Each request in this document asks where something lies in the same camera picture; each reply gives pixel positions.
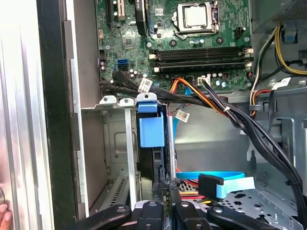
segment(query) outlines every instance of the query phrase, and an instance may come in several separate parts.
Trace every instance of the black ram slot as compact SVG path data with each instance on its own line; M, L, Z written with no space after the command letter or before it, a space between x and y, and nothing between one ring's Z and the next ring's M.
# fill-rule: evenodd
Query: black ram slot
M156 63L155 68L159 68L155 72L186 72L186 71L209 71L209 70L224 70L224 69L244 69L246 62L227 61L224 63L216 63L215 61L195 61L195 62L176 62L176 63Z
M224 47L212 49L190 49L157 51L156 60L193 60L193 59L215 59L215 58L238 58L244 55L244 49L241 47Z
M111 1L112 0L106 0L106 19L110 30L113 29L113 8Z

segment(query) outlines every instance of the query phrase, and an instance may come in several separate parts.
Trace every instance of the hand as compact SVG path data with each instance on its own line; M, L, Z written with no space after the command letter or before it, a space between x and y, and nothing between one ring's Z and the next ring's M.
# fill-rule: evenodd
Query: hand
M7 211L7 205L0 205L0 230L10 230L12 213Z

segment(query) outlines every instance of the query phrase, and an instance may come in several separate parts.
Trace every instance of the ventilation holes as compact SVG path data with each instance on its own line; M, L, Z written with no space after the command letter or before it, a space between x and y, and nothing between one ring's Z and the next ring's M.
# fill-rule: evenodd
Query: ventilation holes
M123 188L123 186L124 186L125 181L126 181L126 178L123 177L123 178L121 179L121 181L120 181L120 183L119 183L119 186L118 186L118 188L117 188L117 190L116 190L116 192L115 192L115 195L114 195L114 197L113 197L113 199L112 199L112 201L111 201L110 207L113 206L113 205L116 203L116 201L117 201L117 199L118 199L118 197L119 197L119 194L120 194L120 192L121 192L121 190L122 190L122 188Z
M296 0L287 9L282 10L282 13L277 15L273 22L285 23L305 19L307 19L307 0Z

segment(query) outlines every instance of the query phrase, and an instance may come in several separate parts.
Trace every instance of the perforated metal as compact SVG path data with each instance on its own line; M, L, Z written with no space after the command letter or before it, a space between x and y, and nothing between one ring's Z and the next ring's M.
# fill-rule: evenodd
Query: perforated metal
M274 17L273 22L286 23L305 19L307 19L307 0L294 0Z

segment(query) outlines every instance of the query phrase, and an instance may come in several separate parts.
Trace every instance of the expansion slot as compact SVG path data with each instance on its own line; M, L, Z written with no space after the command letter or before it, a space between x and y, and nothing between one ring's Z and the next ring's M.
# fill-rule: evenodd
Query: expansion slot
M224 69L246 69L249 68L250 58L241 60L226 61L191 61L191 62L171 62L171 63L153 63L152 67L155 73L202 71L202 70L224 70Z
M113 26L113 8L112 8L112 0L106 0L106 19L107 19L107 25L112 30Z
M244 47L222 47L222 48L202 48L202 49L185 49L160 51L154 50L149 59L156 61L180 61L195 59L215 59L215 58L238 58L245 55Z
M118 18L121 21L126 20L125 15L125 0L118 0Z

